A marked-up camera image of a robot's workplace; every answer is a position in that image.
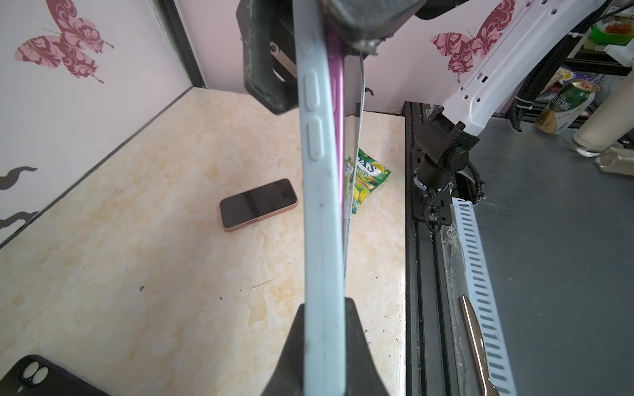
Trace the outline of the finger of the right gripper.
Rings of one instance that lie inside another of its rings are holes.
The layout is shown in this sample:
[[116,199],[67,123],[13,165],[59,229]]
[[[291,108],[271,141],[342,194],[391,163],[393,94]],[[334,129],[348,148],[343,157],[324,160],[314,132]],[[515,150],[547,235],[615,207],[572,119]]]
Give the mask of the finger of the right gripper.
[[350,49],[377,54],[377,48],[392,37],[424,0],[323,0],[321,9]]
[[298,107],[291,1],[241,1],[236,10],[243,45],[244,87],[275,115]]

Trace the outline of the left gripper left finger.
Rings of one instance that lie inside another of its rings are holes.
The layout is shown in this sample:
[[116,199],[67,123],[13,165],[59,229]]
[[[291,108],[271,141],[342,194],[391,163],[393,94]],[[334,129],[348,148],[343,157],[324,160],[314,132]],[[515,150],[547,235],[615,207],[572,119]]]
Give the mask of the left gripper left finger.
[[287,340],[262,396],[302,396],[304,375],[305,305],[299,306]]

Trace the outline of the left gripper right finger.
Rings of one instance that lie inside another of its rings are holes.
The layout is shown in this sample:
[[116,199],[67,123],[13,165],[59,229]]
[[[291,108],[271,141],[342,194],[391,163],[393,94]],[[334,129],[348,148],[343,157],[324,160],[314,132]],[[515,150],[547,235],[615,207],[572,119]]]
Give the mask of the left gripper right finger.
[[353,299],[345,298],[346,395],[388,395],[376,369]]

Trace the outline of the black phone case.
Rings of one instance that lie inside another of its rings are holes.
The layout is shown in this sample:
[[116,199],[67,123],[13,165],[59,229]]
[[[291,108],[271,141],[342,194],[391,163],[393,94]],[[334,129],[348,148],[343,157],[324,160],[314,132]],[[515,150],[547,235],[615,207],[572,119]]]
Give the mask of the black phone case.
[[1,395],[108,394],[39,355],[17,361],[1,379]]

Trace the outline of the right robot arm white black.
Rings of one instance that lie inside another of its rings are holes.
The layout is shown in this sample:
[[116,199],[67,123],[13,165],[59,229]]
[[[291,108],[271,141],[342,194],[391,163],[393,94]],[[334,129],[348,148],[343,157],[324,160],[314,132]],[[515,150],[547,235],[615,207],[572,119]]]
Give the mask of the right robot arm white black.
[[[459,170],[495,109],[600,1],[503,1],[475,35],[440,33],[434,45],[465,75],[423,132],[421,180]],[[410,18],[431,20],[449,1],[242,1],[236,11],[244,85],[276,115],[298,109],[305,167],[343,186],[343,61],[363,60]]]

